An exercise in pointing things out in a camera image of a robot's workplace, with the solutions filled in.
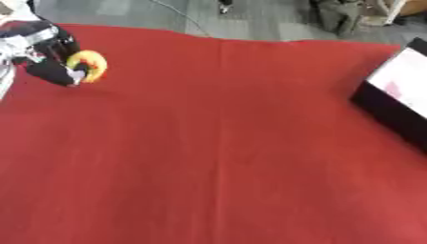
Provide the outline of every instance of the white paper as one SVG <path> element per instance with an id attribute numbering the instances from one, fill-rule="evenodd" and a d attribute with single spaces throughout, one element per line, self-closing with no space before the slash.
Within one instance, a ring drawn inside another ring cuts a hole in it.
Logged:
<path id="1" fill-rule="evenodd" d="M 427 118 L 427 57 L 423 54 L 406 48 L 367 80 Z"/>

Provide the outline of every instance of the wire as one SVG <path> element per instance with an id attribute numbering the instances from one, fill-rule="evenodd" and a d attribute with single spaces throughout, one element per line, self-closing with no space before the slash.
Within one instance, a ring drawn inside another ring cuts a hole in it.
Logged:
<path id="1" fill-rule="evenodd" d="M 181 15 L 181 16 L 183 16 L 183 17 L 185 17 L 186 19 L 190 20 L 193 24 L 195 24 L 195 25 L 197 26 L 197 28 L 198 28 L 200 31 L 202 31 L 206 36 L 211 37 L 211 36 L 209 35 L 209 33 L 208 33 L 207 31 L 205 31 L 205 30 L 202 28 L 202 26 L 201 26 L 199 23 L 197 23 L 197 21 L 195 21 L 193 18 L 191 18 L 188 14 L 185 14 L 184 12 L 182 12 L 182 11 L 178 10 L 177 8 L 175 8 L 174 6 L 169 5 L 169 4 L 165 4 L 165 3 L 163 3 L 163 2 L 161 2 L 161 1 L 159 1 L 159 0 L 150 0 L 150 1 L 154 2 L 155 4 L 161 5 L 161 6 L 163 6 L 163 7 L 166 7 L 166 8 L 168 8 L 168 9 L 170 9 L 170 10 L 173 10 L 173 11 L 177 12 L 179 15 Z"/>

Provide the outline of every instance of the gray floor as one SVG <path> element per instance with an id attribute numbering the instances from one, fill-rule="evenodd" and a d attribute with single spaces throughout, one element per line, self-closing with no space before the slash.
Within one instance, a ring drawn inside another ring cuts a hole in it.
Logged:
<path id="1" fill-rule="evenodd" d="M 290 41 L 336 39 L 309 22 L 308 0 L 235 0 L 232 12 L 217 14 L 215 0 L 160 0 L 197 21 L 213 37 Z M 38 12 L 59 23 L 141 27 L 204 35 L 194 23 L 151 0 L 41 0 Z M 362 27 L 349 40 L 405 44 L 427 39 L 427 24 Z"/>

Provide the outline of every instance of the yellow ring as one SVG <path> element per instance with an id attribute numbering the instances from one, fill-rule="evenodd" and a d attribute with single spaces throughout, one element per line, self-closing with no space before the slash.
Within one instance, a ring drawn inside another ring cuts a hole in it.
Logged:
<path id="1" fill-rule="evenodd" d="M 107 60 L 96 51 L 80 51 L 72 55 L 67 61 L 67 67 L 74 69 L 79 63 L 85 62 L 91 68 L 89 74 L 83 82 L 93 83 L 97 81 L 107 70 Z"/>

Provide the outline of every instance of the red cloth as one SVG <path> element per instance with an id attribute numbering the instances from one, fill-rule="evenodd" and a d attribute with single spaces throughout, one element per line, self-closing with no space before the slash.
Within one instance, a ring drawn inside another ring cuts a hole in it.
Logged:
<path id="1" fill-rule="evenodd" d="M 396 47 L 69 29 L 110 70 L 0 104 L 0 243 L 427 243 L 425 156 L 348 101 Z"/>

